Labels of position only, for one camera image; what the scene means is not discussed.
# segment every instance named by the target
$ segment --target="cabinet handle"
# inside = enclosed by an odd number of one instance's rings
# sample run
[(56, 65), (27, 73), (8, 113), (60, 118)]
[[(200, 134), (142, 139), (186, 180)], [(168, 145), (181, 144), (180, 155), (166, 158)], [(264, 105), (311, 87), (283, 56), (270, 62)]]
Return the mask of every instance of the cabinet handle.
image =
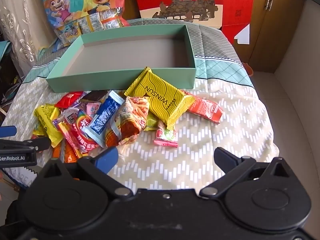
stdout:
[(269, 1), (270, 1), (270, 0), (267, 0), (267, 4), (266, 4), (266, 6), (264, 7), (264, 9), (265, 9), (265, 10), (267, 10), (267, 9), (268, 9)]
[(271, 11), (272, 3), (273, 3), (273, 0), (271, 0), (269, 11)]

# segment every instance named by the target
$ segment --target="screw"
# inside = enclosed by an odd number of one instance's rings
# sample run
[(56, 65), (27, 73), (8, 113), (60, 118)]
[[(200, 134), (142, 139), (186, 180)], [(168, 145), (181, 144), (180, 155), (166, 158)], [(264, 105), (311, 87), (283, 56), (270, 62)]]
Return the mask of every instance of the screw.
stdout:
[(166, 199), (171, 198), (170, 194), (163, 194), (163, 196), (162, 196), (162, 197), (163, 197), (163, 198), (166, 198)]
[(119, 187), (115, 190), (115, 193), (119, 196), (127, 196), (130, 194), (130, 190), (126, 187)]
[(202, 193), (209, 196), (214, 196), (218, 193), (218, 190), (215, 187), (205, 187), (202, 189)]

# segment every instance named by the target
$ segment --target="open cardboard box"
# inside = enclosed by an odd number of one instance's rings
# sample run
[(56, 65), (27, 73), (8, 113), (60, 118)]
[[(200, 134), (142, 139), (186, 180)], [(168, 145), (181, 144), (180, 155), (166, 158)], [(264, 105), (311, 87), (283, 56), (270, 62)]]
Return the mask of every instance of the open cardboard box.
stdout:
[(185, 25), (140, 25), (79, 36), (47, 77), (55, 93), (127, 89), (149, 66), (177, 88), (193, 88), (196, 66)]

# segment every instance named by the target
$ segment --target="cabinet door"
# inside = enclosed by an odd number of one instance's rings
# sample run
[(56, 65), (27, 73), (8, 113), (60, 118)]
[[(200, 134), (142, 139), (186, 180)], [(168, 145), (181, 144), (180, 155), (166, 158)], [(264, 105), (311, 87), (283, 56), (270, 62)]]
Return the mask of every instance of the cabinet door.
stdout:
[(304, 0), (271, 0), (249, 65), (274, 73), (281, 63), (300, 19)]
[(250, 22), (250, 44), (238, 44), (237, 40), (234, 40), (233, 47), (242, 62), (249, 62), (266, 14), (267, 3), (268, 0), (253, 0)]

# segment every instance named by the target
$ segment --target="beige curtain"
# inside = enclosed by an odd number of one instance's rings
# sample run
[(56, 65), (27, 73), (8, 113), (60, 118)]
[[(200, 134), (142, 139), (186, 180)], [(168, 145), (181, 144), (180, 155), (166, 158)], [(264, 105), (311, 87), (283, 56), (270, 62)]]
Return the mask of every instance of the beige curtain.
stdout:
[(42, 48), (48, 48), (54, 34), (42, 0), (0, 0), (0, 28), (12, 42), (12, 61), (21, 77), (36, 64)]

